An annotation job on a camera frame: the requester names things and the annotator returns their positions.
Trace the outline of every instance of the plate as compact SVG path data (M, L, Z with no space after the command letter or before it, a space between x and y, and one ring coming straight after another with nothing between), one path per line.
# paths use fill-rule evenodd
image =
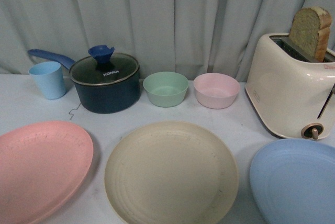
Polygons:
M65 121L0 136L0 223L36 223L54 213L80 187L92 157L89 134Z
M129 224L217 223L238 190L228 147L200 126L157 122L124 137L105 170L111 206Z
M250 167L255 201L271 224L334 223L335 148L305 139L272 142Z

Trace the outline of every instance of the mint green bowl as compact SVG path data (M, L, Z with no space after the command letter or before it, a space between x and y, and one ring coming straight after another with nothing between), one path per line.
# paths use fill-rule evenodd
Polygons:
M157 72L143 81L149 101L160 107L173 107L180 104L185 97L188 80L175 72Z

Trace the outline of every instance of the blue plate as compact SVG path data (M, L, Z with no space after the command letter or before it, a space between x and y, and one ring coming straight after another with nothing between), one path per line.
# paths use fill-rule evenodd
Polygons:
M255 201L271 224L335 223L335 148L283 139L261 148L251 163Z

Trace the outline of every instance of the pot lid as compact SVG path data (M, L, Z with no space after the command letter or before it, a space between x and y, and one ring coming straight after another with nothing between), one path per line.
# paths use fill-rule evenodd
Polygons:
M95 46L90 57L83 58L70 68L72 81L82 85L102 86L121 82L139 69L138 61L127 54L114 53L114 47Z

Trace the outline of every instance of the pink plate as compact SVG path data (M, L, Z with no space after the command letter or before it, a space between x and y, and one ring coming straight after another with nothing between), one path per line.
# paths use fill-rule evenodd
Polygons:
M65 121L0 136L0 223L36 223L50 216L80 187L92 157L89 134Z

